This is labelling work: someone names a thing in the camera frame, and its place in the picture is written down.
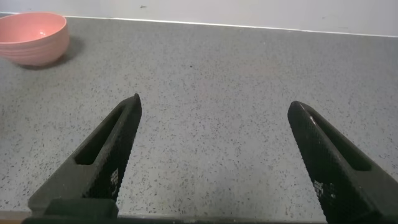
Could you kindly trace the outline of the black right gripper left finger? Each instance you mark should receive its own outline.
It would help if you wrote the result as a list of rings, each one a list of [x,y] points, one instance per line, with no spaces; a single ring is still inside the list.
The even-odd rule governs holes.
[[[141,115],[138,94],[122,100],[30,197],[32,213],[55,199],[116,201]]]

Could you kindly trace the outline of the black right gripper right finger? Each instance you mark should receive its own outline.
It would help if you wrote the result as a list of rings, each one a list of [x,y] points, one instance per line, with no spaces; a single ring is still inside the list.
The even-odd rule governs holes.
[[[329,223],[397,223],[397,181],[309,105],[289,124]]]

